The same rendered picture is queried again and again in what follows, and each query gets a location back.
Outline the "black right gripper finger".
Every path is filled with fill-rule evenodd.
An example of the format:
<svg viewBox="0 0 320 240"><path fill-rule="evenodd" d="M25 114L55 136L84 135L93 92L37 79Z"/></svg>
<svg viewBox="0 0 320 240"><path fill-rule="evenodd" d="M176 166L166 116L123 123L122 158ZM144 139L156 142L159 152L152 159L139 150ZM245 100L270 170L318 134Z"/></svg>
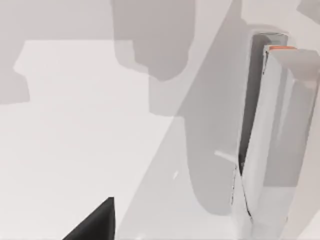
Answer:
<svg viewBox="0 0 320 240"><path fill-rule="evenodd" d="M62 240L115 240L115 199L108 197Z"/></svg>

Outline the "white stapler with orange tip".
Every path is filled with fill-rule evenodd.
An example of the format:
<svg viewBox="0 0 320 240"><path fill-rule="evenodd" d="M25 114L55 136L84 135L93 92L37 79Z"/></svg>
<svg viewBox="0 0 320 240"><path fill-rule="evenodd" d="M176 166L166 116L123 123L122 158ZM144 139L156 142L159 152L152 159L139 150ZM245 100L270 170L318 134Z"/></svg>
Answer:
<svg viewBox="0 0 320 240"><path fill-rule="evenodd" d="M232 207L241 240L280 240L293 203L317 93L320 55L277 29L250 36Z"/></svg>

